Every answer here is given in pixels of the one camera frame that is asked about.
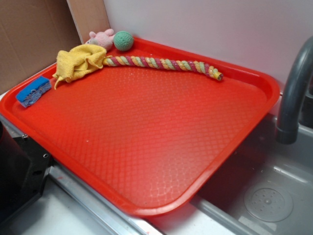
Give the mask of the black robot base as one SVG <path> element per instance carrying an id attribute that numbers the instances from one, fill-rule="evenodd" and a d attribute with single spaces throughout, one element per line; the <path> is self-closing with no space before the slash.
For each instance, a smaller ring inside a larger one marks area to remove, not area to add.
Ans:
<path id="1" fill-rule="evenodd" d="M 42 196 L 51 161 L 51 154 L 31 137 L 12 137 L 0 125 L 1 225 Z"/>

